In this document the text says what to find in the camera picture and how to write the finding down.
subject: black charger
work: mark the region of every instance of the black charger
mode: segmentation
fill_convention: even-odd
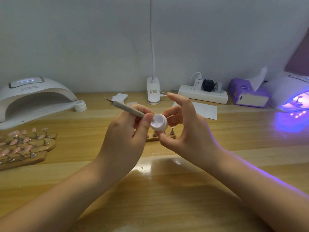
[[[205,79],[203,81],[203,90],[207,91],[207,92],[211,92],[214,90],[214,81],[213,80],[209,80],[209,79]]]

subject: brush handle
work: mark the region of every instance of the brush handle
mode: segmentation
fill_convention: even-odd
[[[140,112],[139,110],[134,109],[133,107],[129,107],[128,105],[126,105],[126,104],[124,104],[122,102],[119,102],[117,100],[114,100],[112,102],[112,105],[114,107],[118,107],[118,108],[120,108],[120,109],[122,109],[122,110],[124,110],[126,112],[129,112],[129,113],[131,113],[131,114],[133,114],[135,116],[141,117],[141,118],[145,115],[144,113]]]

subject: person's left hand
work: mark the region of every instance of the person's left hand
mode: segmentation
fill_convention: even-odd
[[[137,164],[145,147],[146,136],[154,113],[143,105],[131,107],[145,113],[139,118],[126,111],[121,112],[109,125],[102,148],[95,158],[100,172],[118,182]]]

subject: hand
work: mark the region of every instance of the hand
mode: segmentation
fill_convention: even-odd
[[[169,126],[183,124],[183,131],[178,139],[157,131],[160,143],[200,168],[214,165],[217,161],[216,153],[221,147],[212,135],[206,119],[195,112],[189,98],[173,93],[168,93],[168,98],[178,106],[162,114],[167,118]]]
[[[145,116],[139,118],[121,112],[108,126],[102,148],[94,160],[109,178],[114,178],[114,182],[122,179],[137,164],[154,116],[145,106],[133,104],[131,107],[145,113]]]

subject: forearm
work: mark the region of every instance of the forearm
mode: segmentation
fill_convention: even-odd
[[[208,172],[247,203],[275,231],[309,231],[309,196],[220,150],[222,161]]]
[[[66,231],[113,184],[91,162],[49,191],[0,219],[1,231]]]

